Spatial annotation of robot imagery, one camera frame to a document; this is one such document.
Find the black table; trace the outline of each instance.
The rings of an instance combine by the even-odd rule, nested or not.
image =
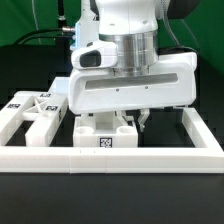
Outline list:
[[[2,106],[19,90],[46,91],[55,76],[69,76],[72,69],[68,52],[49,46],[2,47],[0,60]],[[197,80],[194,106],[223,147],[224,76],[201,59]],[[170,108],[153,110],[144,146],[191,146],[180,116]],[[72,145],[65,130],[72,132],[73,120],[68,112],[52,145]],[[24,144],[17,140],[10,144]],[[4,224],[221,224],[223,206],[223,175],[0,174],[0,223]]]

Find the black cable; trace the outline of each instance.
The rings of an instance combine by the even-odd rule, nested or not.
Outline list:
[[[197,55],[199,55],[199,52],[191,47],[177,46],[177,47],[159,48],[159,55],[176,54],[176,53],[182,53],[182,52],[194,52]]]
[[[58,3],[58,27],[67,26],[67,21],[64,12],[64,1],[57,0]]]
[[[61,28],[54,28],[54,29],[42,29],[42,30],[36,30],[30,33],[27,33],[25,35],[23,35],[22,37],[20,37],[18,40],[16,40],[13,45],[17,45],[19,44],[21,41],[23,41],[24,39],[26,39],[27,37],[36,35],[36,34],[41,34],[41,33],[50,33],[50,32],[59,32],[62,31]]]
[[[28,42],[30,40],[39,39],[39,38],[41,38],[41,39],[52,39],[52,38],[53,39],[62,39],[62,38],[64,38],[64,39],[72,40],[72,36],[65,36],[65,35],[63,35],[63,36],[35,36],[35,37],[28,37],[21,43],[21,45],[24,45],[26,42]]]

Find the white plastic frame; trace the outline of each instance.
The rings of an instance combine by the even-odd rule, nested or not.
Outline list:
[[[25,134],[26,146],[49,146],[67,107],[65,96],[48,92],[17,92],[0,111],[0,146],[7,144],[23,121],[34,121]]]
[[[194,108],[183,125],[196,148],[0,147],[0,172],[223,173],[224,153]]]

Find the white plastic housing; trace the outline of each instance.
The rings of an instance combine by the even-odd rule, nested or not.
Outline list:
[[[196,98],[196,64],[195,53],[160,56],[148,75],[134,78],[135,83],[142,80],[139,85],[128,78],[116,82],[119,79],[112,69],[74,69],[69,80],[69,108],[83,114],[190,105]]]
[[[84,57],[86,54],[90,54],[93,51],[97,51],[100,53],[101,64],[98,68],[109,68],[113,67],[117,64],[118,56],[117,56],[117,45],[112,42],[104,42],[104,41],[95,41],[92,43],[90,47],[77,48],[72,53],[72,65],[76,69],[89,69],[91,67],[82,67],[80,64],[80,58]]]
[[[96,0],[96,4],[100,14],[100,34],[137,34],[158,28],[156,0]]]
[[[81,17],[75,27],[75,44],[71,46],[71,50],[86,47],[88,43],[99,39],[99,21],[90,9],[90,0],[82,0],[81,10]]]

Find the green background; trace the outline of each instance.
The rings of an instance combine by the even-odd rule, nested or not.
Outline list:
[[[57,26],[56,2],[56,0],[35,0],[40,29]],[[31,3],[31,0],[0,1],[0,46],[12,44],[20,36],[35,30]],[[81,0],[64,0],[64,4],[68,25],[74,25],[80,17]],[[200,44],[202,58],[224,75],[223,12],[223,0],[201,0],[197,9],[186,18],[186,22]],[[171,21],[171,27],[183,45],[196,48],[181,21]],[[172,46],[161,22],[159,22],[159,46]]]

